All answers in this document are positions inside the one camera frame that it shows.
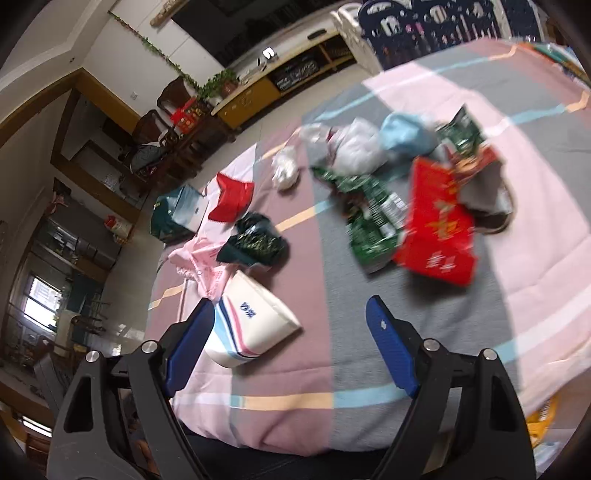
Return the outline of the white paper cup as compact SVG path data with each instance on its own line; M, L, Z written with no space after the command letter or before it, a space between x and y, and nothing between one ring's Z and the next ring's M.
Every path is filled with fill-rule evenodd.
M224 368L256 360L301 330L290 308L242 271L235 272L226 283L214 314L204 351Z

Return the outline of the pink plastic bag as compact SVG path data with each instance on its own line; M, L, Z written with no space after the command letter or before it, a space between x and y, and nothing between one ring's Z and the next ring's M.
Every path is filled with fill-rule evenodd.
M201 298L217 302L236 268L217 260L223 242L207 238L193 238L169 253L168 260L177 273L197 284Z

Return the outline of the red cigarette carton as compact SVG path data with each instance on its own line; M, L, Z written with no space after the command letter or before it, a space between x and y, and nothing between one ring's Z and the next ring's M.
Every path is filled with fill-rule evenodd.
M459 287L474 277L474 221L459 201L452 171L428 158L414 159L404 239L394 262Z

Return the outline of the dark green wrapper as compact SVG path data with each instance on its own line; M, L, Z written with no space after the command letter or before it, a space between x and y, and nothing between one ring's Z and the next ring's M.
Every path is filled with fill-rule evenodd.
M235 222L235 234L219 249L216 261L250 268L273 268L287 257L288 243L266 215L247 212Z

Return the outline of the green snack wrapper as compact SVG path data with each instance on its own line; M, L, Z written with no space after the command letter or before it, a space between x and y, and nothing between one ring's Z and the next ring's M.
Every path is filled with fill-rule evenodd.
M406 203L373 175L344 176L324 166L311 167L311 173L339 199L349 248L363 271L373 274L386 267L403 243Z

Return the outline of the red paper bag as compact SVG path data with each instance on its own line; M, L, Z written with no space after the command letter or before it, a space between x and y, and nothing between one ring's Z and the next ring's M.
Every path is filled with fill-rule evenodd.
M235 222L252 202L254 183L239 181L221 172L216 175L216 181L219 187L218 201L208 214L208 219L221 223Z

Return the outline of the green brown snack pouch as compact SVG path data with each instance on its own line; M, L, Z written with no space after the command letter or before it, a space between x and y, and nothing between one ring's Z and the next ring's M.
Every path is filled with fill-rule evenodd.
M504 177L504 160L463 105L436 129L459 187L459 202L484 235L506 230L515 215L514 198Z

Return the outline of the white plastic bag wad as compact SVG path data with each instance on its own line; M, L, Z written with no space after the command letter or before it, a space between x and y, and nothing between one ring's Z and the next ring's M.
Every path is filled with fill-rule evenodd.
M349 125L329 127L322 123L304 125L300 138L327 150L325 165L336 174L372 174L387 163L388 155L380 142L377 126L362 117Z

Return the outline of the white tissue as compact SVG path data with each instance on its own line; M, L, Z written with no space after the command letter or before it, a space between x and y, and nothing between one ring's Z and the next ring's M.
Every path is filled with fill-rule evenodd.
M284 192L297 185L300 167L297 165L297 148L287 146L273 156L273 187Z

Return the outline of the light blue face mask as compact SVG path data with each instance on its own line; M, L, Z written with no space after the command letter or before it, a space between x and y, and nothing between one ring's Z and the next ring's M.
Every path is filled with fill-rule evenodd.
M379 130L381 148L392 160L413 160L427 156L439 145L433 125L408 113L391 113Z

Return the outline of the yellow chip bag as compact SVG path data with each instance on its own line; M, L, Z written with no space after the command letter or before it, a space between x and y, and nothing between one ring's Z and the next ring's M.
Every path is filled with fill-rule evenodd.
M541 408L526 419L530 441L533 448L542 443L552 426L559 406L558 396L548 399Z

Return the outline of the dark green gift bag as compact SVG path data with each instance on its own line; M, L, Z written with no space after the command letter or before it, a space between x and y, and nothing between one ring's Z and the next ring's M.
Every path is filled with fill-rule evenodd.
M152 209L150 234L166 245L178 244L197 234L208 199L190 185L160 195Z

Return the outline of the plaid tablecloth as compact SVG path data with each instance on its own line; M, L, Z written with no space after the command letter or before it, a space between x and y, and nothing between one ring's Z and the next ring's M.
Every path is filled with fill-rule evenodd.
M411 402L370 297L500 357L526 413L590 370L590 82L551 44L481 39L384 71L204 190L152 291L159 337L211 300L170 405L194 433L313 455L390 443Z

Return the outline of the red gift box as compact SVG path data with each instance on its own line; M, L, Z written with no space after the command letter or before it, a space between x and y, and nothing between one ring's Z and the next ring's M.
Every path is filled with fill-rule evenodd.
M186 135L197 128L207 114L197 97L191 97L171 114L170 119L174 127Z

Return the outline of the potted green plant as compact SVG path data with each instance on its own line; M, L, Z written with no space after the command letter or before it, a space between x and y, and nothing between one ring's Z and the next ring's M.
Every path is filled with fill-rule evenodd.
M224 69L217 73L211 79L208 79L202 85L197 93L206 100L213 97L221 97L222 99L231 95L236 88L238 88L239 80L235 72L231 69Z

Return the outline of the wooden tv cabinet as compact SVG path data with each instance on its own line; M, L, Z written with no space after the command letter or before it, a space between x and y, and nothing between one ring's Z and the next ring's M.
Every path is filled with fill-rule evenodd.
M332 31L308 40L276 62L266 64L212 110L228 128L239 130L267 108L325 74L355 62L344 38Z

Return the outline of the blue white baby fence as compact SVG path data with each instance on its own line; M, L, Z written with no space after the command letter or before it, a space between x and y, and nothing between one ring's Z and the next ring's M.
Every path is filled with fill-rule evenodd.
M363 1L331 16L356 62L373 75L480 38L545 40L531 1Z

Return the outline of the large black television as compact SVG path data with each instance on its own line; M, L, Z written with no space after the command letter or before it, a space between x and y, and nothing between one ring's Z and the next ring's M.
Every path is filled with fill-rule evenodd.
M325 0L190 1L172 20L227 67L277 31L331 5Z

